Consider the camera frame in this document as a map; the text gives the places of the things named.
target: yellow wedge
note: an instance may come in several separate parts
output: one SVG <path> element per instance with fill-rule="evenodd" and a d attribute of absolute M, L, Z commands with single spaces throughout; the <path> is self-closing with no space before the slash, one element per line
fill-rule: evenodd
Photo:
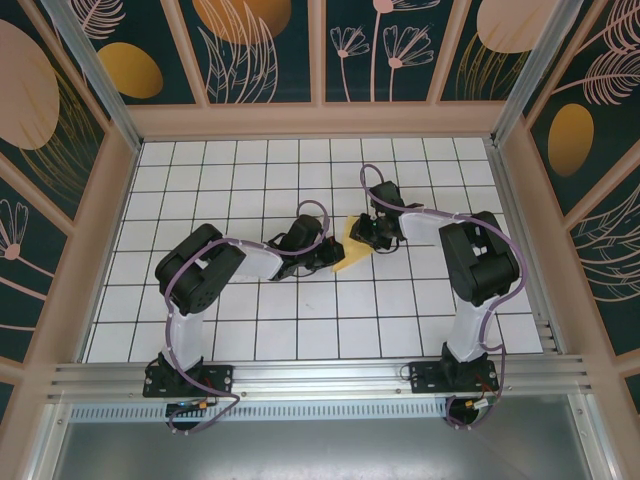
<path fill-rule="evenodd" d="M 364 243 L 349 237 L 351 227 L 356 223 L 358 217 L 348 217 L 344 226 L 344 235 L 342 236 L 342 246 L 344 247 L 344 259 L 333 266 L 333 271 L 337 272 L 343 268 L 347 268 L 363 258 L 373 253 L 373 248 Z"/>

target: purple cable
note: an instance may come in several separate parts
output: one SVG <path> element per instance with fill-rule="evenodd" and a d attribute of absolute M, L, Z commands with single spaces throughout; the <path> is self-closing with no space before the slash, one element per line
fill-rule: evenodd
<path fill-rule="evenodd" d="M 180 364 L 178 363 L 178 359 L 175 355 L 175 353 L 173 353 L 173 344 L 171 343 L 171 324 L 173 323 L 173 313 L 175 311 L 175 307 L 173 305 L 173 303 L 171 302 L 171 292 L 173 291 L 173 287 L 175 287 L 177 281 L 180 279 L 180 277 L 182 276 L 182 274 L 191 266 L 193 265 L 197 259 L 199 259 L 200 257 L 202 257 L 202 255 L 204 255 L 205 253 L 207 253 L 209 250 L 217 247 L 218 245 L 222 245 L 225 243 L 228 243 L 230 245 L 233 246 L 247 246 L 247 247 L 251 247 L 251 248 L 258 248 L 260 250 L 267 250 L 271 253 L 275 253 L 277 255 L 284 255 L 284 256 L 296 256 L 296 255 L 302 255 L 305 253 L 310 252 L 311 250 L 313 250 L 314 248 L 316 248 L 318 245 L 320 245 L 325 237 L 327 236 L 327 231 L 329 230 L 329 213 L 327 212 L 327 209 L 324 208 L 324 205 L 322 205 L 320 202 L 317 202 L 315 200 L 305 200 L 303 202 L 301 202 L 298 205 L 298 208 L 296 210 L 296 216 L 298 216 L 300 214 L 300 208 L 303 205 L 312 203 L 314 205 L 317 205 L 320 207 L 320 209 L 322 210 L 322 214 L 323 214 L 323 220 L 322 220 L 322 233 L 320 234 L 320 237 L 309 247 L 307 248 L 303 248 L 302 250 L 298 250 L 296 252 L 286 252 L 284 250 L 278 250 L 277 248 L 272 248 L 269 247 L 267 245 L 265 245 L 264 243 L 257 243 L 257 242 L 251 242 L 248 240 L 238 240 L 235 238 L 221 238 L 219 240 L 215 240 L 211 243 L 208 243 L 207 245 L 205 245 L 204 247 L 202 247 L 200 250 L 198 250 L 198 252 L 196 252 L 191 258 L 189 258 L 189 260 L 187 260 L 185 262 L 185 264 L 180 267 L 178 269 L 178 271 L 176 272 L 176 274 L 173 276 L 173 278 L 169 281 L 169 284 L 167 285 L 167 289 L 164 293 L 164 301 L 167 304 L 167 308 L 169 309 L 169 314 L 167 315 L 167 324 L 164 330 L 164 338 L 165 338 L 165 342 L 167 344 L 167 351 L 169 352 L 169 357 L 171 357 L 171 362 L 173 363 L 174 368 L 176 369 L 176 371 L 180 374 L 180 376 L 182 378 L 184 378 L 187 382 L 189 382 L 191 385 L 198 387 L 200 390 L 207 392 L 209 394 L 212 395 L 216 395 L 218 397 L 226 397 L 226 398 L 233 398 L 234 401 L 226 406 L 224 409 L 222 409 L 222 411 L 220 413 L 218 413 L 215 417 L 213 417 L 211 420 L 208 420 L 204 423 L 200 423 L 198 425 L 196 425 L 195 427 L 193 427 L 190 430 L 178 430 L 177 428 L 175 428 L 175 426 L 173 425 L 173 420 L 176 418 L 177 415 L 179 415 L 180 413 L 188 410 L 188 408 L 184 408 L 184 409 L 179 409 L 176 410 L 170 417 L 169 417 L 169 427 L 171 428 L 173 433 L 178 433 L 180 432 L 182 435 L 189 435 L 189 433 L 197 433 L 200 432 L 208 427 L 210 427 L 211 425 L 213 425 L 215 422 L 218 421 L 218 419 L 220 419 L 220 417 L 222 417 L 225 413 L 227 413 L 229 410 L 231 410 L 233 407 L 235 407 L 238 402 L 240 401 L 240 397 L 234 393 L 231 392 L 225 392 L 222 390 L 216 390 L 215 388 L 211 388 L 211 387 L 207 387 L 206 385 L 203 385 L 202 383 L 194 380 L 193 378 L 191 378 L 189 375 L 187 375 L 187 373 L 182 369 L 182 367 L 180 366 Z"/>
<path fill-rule="evenodd" d="M 384 182 L 384 176 L 382 175 L 382 172 L 380 171 L 380 169 L 378 167 L 376 167 L 375 165 L 371 165 L 370 163 L 366 163 L 362 166 L 362 168 L 360 169 L 360 183 L 362 184 L 362 188 L 364 188 L 365 192 L 367 193 L 367 195 L 376 203 L 382 205 L 383 207 L 386 208 L 390 208 L 392 210 L 396 210 L 399 212 L 420 212 L 420 213 L 424 213 L 426 215 L 433 215 L 436 217 L 442 217 L 442 218 L 449 218 L 452 220 L 462 220 L 462 221 L 466 221 L 466 222 L 471 222 L 471 223 L 475 223 L 476 225 L 479 225 L 481 227 L 486 228 L 487 230 L 495 233 L 498 237 L 500 237 L 502 240 L 504 240 L 507 245 L 509 245 L 509 247 L 511 248 L 511 250 L 513 251 L 513 253 L 515 254 L 515 256 L 518 259 L 518 263 L 520 264 L 520 270 L 522 271 L 522 278 L 520 279 L 520 283 L 518 284 L 518 286 L 510 293 L 508 293 L 507 295 L 505 295 L 504 297 L 500 297 L 497 298 L 489 307 L 489 309 L 487 310 L 487 312 L 485 313 L 484 317 L 482 318 L 482 323 L 480 324 L 480 346 L 483 348 L 483 350 L 485 350 L 486 352 L 495 352 L 500 350 L 501 351 L 501 359 L 500 359 L 500 384 L 498 386 L 498 391 L 496 392 L 496 404 L 498 402 L 498 400 L 500 400 L 500 397 L 502 396 L 502 389 L 504 386 L 504 376 L 505 376 L 505 364 L 506 364 L 506 350 L 504 347 L 504 344 L 500 344 L 496 347 L 488 347 L 485 343 L 485 334 L 486 334 L 486 329 L 487 329 L 487 325 L 489 323 L 489 319 L 491 318 L 491 314 L 495 311 L 495 309 L 503 304 L 504 302 L 506 302 L 507 300 L 515 297 L 518 293 L 520 293 L 525 286 L 525 283 L 527 281 L 527 276 L 528 276 L 528 269 L 527 269 L 527 262 L 524 258 L 524 255 L 522 253 L 522 251 L 520 250 L 520 248 L 518 247 L 518 245 L 516 245 L 516 243 L 511 240 L 507 235 L 505 235 L 499 228 L 494 227 L 493 225 L 487 223 L 487 222 L 483 222 L 482 220 L 478 220 L 477 218 L 474 217 L 470 217 L 468 215 L 460 215 L 458 213 L 448 213 L 448 212 L 443 212 L 440 210 L 435 210 L 435 209 L 431 209 L 431 208 L 407 208 L 407 207 L 398 207 L 396 205 L 392 205 L 391 203 L 387 203 L 384 200 L 379 199 L 378 197 L 376 197 L 373 193 L 371 193 L 371 190 L 369 190 L 369 187 L 367 187 L 367 179 L 366 179 L 366 170 L 367 168 L 371 168 L 373 170 L 375 170 L 379 177 L 380 180 L 382 182 Z M 447 421 L 447 423 L 458 429 L 459 427 L 466 427 L 467 430 L 471 430 L 471 426 L 470 425 L 465 425 L 464 423 L 456 420 L 455 418 L 453 418 L 450 415 L 450 410 L 451 410 L 451 404 L 453 403 L 453 401 L 456 399 L 456 396 L 452 396 L 447 400 L 447 405 L 445 408 L 445 420 Z M 487 411 L 487 413 L 485 413 L 485 415 L 476 422 L 475 427 L 477 428 L 479 425 L 481 425 L 482 423 L 484 423 L 486 421 L 486 419 L 489 417 L 490 412 L 493 411 L 493 407 L 495 406 L 495 404 Z"/>

